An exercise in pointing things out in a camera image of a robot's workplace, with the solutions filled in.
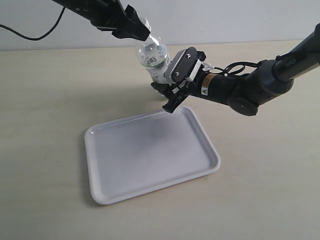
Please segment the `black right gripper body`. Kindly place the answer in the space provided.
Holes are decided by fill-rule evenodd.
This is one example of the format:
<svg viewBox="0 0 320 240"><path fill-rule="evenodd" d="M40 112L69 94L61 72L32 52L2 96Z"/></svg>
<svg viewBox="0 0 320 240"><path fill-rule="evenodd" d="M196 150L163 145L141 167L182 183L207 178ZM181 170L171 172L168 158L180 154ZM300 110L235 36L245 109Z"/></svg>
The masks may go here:
<svg viewBox="0 0 320 240"><path fill-rule="evenodd" d="M212 73L205 65L206 55L203 51L197 50L197 56L202 61L199 71L192 82L184 80L176 84L181 90L192 96L211 102L227 105L228 98L236 89L238 80L235 76L228 75L224 70L219 73Z"/></svg>

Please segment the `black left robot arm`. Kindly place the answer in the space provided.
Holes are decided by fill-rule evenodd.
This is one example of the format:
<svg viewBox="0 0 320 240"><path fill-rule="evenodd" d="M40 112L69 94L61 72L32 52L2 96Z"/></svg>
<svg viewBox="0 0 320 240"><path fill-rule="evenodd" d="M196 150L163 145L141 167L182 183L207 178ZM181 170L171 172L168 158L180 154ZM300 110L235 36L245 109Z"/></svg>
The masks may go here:
<svg viewBox="0 0 320 240"><path fill-rule="evenodd" d="M131 6L119 0L57 0L57 4L87 19L102 32L117 39L146 41L151 31Z"/></svg>

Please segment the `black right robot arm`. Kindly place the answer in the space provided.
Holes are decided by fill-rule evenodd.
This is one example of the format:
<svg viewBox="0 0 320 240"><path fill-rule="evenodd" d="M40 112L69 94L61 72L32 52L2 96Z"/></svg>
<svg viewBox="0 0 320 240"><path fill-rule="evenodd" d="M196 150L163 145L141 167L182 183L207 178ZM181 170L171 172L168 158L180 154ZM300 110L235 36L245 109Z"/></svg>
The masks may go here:
<svg viewBox="0 0 320 240"><path fill-rule="evenodd" d="M163 109L173 113L189 96L229 106L244 116L255 116L258 107L287 93L299 76L320 65L320 26L300 44L275 59L258 63L239 61L225 68L212 67L195 47L179 51L164 77L167 83L151 86L167 98Z"/></svg>

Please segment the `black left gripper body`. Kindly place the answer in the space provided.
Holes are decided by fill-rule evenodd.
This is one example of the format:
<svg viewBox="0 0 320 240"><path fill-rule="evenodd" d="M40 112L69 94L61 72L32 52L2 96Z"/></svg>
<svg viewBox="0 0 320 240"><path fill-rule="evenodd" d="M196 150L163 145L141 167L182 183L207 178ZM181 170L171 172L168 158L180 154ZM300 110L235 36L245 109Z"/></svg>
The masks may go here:
<svg viewBox="0 0 320 240"><path fill-rule="evenodd" d="M130 6L119 0L89 0L89 21L101 31L122 31L129 22Z"/></svg>

